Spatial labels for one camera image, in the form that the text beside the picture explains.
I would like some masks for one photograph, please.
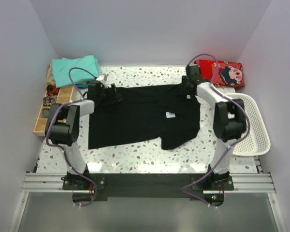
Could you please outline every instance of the red pillow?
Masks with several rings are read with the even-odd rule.
[[[200,59],[194,63],[200,66],[203,79],[210,80],[212,78],[217,66],[214,60]],[[219,60],[218,68],[218,73],[213,80],[215,86],[234,88],[243,88],[245,86],[243,66],[241,63]]]

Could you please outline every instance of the white wall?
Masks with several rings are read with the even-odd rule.
[[[271,0],[30,0],[59,57],[101,64],[236,61]]]
[[[241,55],[245,93],[258,103],[271,150],[261,156],[272,173],[290,232],[290,0],[273,0]]]
[[[41,141],[32,133],[56,54],[28,0],[0,0],[0,232],[8,230]]]

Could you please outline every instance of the gray floor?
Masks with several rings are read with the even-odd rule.
[[[267,194],[226,195],[219,232],[276,232]],[[30,194],[20,232],[215,232],[219,213],[188,199],[110,198],[81,210],[70,193]]]

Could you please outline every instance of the cartoon character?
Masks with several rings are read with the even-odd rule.
[[[234,66],[220,68],[219,75],[222,81],[230,86],[240,84],[243,79],[243,71]]]

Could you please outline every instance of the teal towel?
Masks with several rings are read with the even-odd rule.
[[[53,59],[53,79],[56,82],[56,87],[72,85],[69,79],[69,70],[73,67],[79,67],[88,70],[93,75],[98,77],[99,65],[94,56],[86,56],[78,59]],[[71,71],[71,78],[76,83],[94,80],[94,77],[83,70],[74,69]]]

